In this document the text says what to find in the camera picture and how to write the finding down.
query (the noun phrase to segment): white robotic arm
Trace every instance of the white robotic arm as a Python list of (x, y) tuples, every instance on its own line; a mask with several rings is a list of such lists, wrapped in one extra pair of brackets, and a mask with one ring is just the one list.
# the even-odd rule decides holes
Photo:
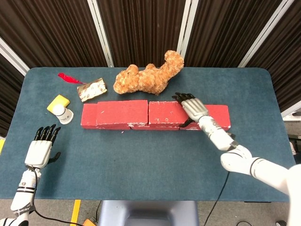
[(289, 195), (290, 214), (288, 226), (300, 225), (298, 211), (301, 209), (301, 165), (286, 169), (260, 157), (252, 157), (250, 151), (231, 138), (218, 123), (208, 115), (203, 103), (192, 94), (176, 93), (173, 96), (190, 117), (188, 121), (198, 122), (213, 144), (221, 151), (222, 166), (231, 172), (250, 175), (263, 183)]
[(60, 127), (47, 126), (38, 129), (34, 140), (31, 142), (25, 159), (28, 168), (23, 173), (17, 192), (11, 204), (11, 210), (16, 215), (16, 219), (5, 218), (0, 220), (0, 226), (28, 226), (28, 216), (35, 211), (34, 196), (38, 182), (40, 181), (40, 169), (47, 164), (55, 162), (60, 157), (58, 152), (54, 158), (50, 157), (51, 147), (55, 141)]

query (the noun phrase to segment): blue mat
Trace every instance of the blue mat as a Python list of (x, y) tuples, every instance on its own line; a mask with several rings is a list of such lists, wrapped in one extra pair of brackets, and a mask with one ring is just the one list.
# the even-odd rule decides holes
[[(284, 167), (294, 165), (284, 123), (269, 73), (259, 68), (184, 68), (159, 96), (113, 90), (122, 68), (33, 68), (24, 80), (16, 112), (0, 155), (0, 198), (12, 198), (25, 170), (24, 160), (36, 130), (59, 124), (47, 111), (61, 94), (74, 112), (52, 148), (60, 159), (44, 168), (37, 198), (99, 200), (215, 200), (227, 175), (220, 155), (201, 131), (109, 131), (80, 126), (82, 102), (76, 84), (102, 77), (108, 92), (86, 103), (103, 100), (172, 100), (189, 92), (205, 104), (228, 105), (236, 140), (259, 156)], [(221, 200), (287, 201), (286, 195), (256, 179), (230, 173)]]

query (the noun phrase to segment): plush toy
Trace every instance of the plush toy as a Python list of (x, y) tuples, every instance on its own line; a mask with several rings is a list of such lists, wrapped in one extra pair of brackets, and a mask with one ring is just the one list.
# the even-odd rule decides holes
[(156, 68), (148, 64), (143, 71), (136, 65), (130, 65), (126, 70), (116, 76), (115, 92), (119, 94), (143, 91), (158, 95), (167, 86), (168, 80), (174, 77), (184, 67), (181, 55), (173, 50), (165, 53), (165, 63)]

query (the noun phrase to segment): snack wrapper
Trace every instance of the snack wrapper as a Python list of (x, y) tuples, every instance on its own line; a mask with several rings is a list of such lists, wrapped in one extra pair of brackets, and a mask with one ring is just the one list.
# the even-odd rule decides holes
[(77, 92), (82, 102), (101, 95), (106, 91), (107, 88), (102, 78), (77, 87)]

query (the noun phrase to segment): black curtain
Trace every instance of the black curtain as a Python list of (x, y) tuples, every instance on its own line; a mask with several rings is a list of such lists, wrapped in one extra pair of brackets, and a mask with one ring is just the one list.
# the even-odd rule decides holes
[(269, 71), (280, 111), (301, 100), (300, 0), (294, 1), (247, 66)]
[(0, 0), (0, 24), (30, 68), (107, 66), (87, 0)]
[(177, 49), (185, 0), (98, 0), (115, 67), (161, 66)]
[(281, 0), (200, 0), (187, 67), (237, 67)]
[(24, 76), (0, 55), (0, 136), (6, 137)]

